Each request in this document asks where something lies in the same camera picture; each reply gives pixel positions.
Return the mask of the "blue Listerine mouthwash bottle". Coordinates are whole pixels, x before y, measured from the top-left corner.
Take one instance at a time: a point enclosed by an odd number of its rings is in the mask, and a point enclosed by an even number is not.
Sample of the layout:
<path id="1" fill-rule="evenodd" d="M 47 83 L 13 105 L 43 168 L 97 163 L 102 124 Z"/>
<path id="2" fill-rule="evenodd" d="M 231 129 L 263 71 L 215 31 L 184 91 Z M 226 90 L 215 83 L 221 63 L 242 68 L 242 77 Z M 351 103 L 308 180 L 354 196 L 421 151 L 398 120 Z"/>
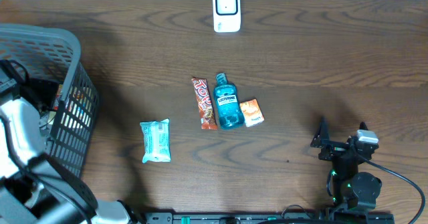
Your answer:
<path id="1" fill-rule="evenodd" d="M 225 73 L 218 73 L 215 79 L 217 85 L 213 95 L 220 126 L 225 130 L 243 126 L 245 119 L 239 105 L 236 86 L 227 80 Z"/>

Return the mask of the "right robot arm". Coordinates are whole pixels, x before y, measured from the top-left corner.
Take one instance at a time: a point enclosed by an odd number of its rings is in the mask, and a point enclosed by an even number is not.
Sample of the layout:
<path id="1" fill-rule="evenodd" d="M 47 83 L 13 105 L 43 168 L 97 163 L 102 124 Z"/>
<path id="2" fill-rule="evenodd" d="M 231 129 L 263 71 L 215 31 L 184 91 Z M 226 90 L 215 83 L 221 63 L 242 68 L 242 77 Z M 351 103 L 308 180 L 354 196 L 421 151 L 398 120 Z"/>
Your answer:
<path id="1" fill-rule="evenodd" d="M 325 218 L 333 221 L 339 215 L 367 217 L 376 207 L 382 181 L 368 172 L 360 172 L 358 166 L 370 160 L 379 148 L 377 135 L 361 122 L 354 136 L 345 142 L 333 141 L 327 121 L 322 118 L 310 146 L 320 149 L 320 160 L 332 163 L 327 185 L 334 205 L 326 210 Z"/>

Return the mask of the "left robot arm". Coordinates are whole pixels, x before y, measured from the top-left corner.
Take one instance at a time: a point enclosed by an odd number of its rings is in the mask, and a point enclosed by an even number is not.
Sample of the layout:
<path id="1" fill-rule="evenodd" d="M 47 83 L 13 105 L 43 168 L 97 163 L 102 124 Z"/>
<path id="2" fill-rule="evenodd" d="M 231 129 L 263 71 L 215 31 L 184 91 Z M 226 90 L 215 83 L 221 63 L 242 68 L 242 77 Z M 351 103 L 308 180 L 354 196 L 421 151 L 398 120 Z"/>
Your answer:
<path id="1" fill-rule="evenodd" d="M 60 107 L 55 124 L 56 146 L 52 156 L 39 143 L 39 113 L 19 96 L 21 84 L 14 79 L 1 82 L 1 123 L 3 151 L 17 170 L 1 177 L 1 220 L 4 223 L 138 223 L 134 213 L 122 202 L 97 200 L 73 172 L 64 165 L 75 161 L 90 137 L 87 126 Z M 35 148 L 25 160 L 20 143 Z"/>

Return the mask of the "teal wet wipes pack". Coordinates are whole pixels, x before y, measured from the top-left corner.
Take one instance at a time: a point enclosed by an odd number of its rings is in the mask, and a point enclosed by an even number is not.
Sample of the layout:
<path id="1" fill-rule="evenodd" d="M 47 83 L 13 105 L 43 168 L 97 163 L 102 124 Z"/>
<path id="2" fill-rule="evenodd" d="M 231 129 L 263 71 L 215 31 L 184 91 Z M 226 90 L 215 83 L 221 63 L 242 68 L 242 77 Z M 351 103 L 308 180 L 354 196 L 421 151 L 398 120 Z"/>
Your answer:
<path id="1" fill-rule="evenodd" d="M 140 123 L 144 137 L 142 163 L 171 162 L 169 124 L 168 118 Z"/>

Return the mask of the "small orange box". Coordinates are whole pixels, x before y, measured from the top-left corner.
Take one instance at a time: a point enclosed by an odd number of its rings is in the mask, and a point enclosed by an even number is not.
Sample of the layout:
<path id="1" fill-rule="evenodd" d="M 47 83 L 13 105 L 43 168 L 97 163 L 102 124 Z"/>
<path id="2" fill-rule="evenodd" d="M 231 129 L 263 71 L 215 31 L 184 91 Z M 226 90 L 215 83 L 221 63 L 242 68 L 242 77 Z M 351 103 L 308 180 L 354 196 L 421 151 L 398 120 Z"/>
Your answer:
<path id="1" fill-rule="evenodd" d="M 245 125 L 247 127 L 261 124 L 265 120 L 256 99 L 242 102 L 239 105 L 245 118 Z"/>

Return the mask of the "chocolate bar wrapper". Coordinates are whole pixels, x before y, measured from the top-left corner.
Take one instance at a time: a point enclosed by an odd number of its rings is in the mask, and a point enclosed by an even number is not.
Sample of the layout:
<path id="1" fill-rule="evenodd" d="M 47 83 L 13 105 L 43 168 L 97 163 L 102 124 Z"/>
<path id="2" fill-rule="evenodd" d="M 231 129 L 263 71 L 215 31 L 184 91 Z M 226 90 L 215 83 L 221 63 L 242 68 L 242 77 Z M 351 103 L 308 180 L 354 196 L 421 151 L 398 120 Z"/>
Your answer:
<path id="1" fill-rule="evenodd" d="M 203 130 L 217 130 L 217 123 L 215 121 L 207 80 L 203 78 L 192 78 L 192 83 L 198 104 L 201 128 Z"/>

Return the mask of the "cream snack bag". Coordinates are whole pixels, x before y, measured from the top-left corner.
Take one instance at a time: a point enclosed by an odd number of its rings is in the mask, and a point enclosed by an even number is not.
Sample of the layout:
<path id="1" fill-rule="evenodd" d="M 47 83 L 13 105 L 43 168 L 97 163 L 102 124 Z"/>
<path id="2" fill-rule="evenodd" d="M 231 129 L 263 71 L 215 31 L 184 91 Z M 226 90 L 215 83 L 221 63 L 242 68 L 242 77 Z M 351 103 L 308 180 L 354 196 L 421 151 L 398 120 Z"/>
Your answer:
<path id="1" fill-rule="evenodd" d="M 57 92 L 56 92 L 56 96 L 55 96 L 55 98 L 54 98 L 54 101 L 53 101 L 53 104 L 52 104 L 52 109 L 53 109 L 53 111 L 56 111 L 56 110 L 58 110 L 58 108 L 59 108 L 59 103 L 60 103 L 60 97 L 61 97 L 61 95 L 62 95 L 62 92 L 63 92 L 63 85 L 62 84 L 60 84 L 59 86 L 58 86 L 58 90 L 57 90 Z M 72 93 L 72 96 L 73 96 L 73 98 L 75 98 L 75 99 L 77 99 L 77 100 L 81 100 L 81 99 L 83 99 L 84 98 L 84 93 L 83 93 L 83 91 L 80 91 L 80 90 L 78 90 L 77 88 L 72 88 L 71 89 L 71 93 Z"/>

